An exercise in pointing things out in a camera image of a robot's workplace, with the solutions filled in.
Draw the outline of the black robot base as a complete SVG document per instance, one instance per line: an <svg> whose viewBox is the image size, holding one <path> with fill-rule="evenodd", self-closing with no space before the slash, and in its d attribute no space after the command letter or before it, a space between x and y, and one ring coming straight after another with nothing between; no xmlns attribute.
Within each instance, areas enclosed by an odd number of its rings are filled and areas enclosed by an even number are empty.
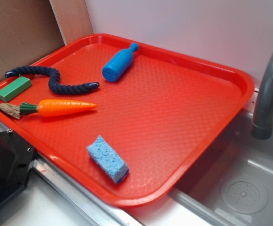
<svg viewBox="0 0 273 226"><path fill-rule="evenodd" d="M0 207L26 189L35 155L16 132L0 132Z"/></svg>

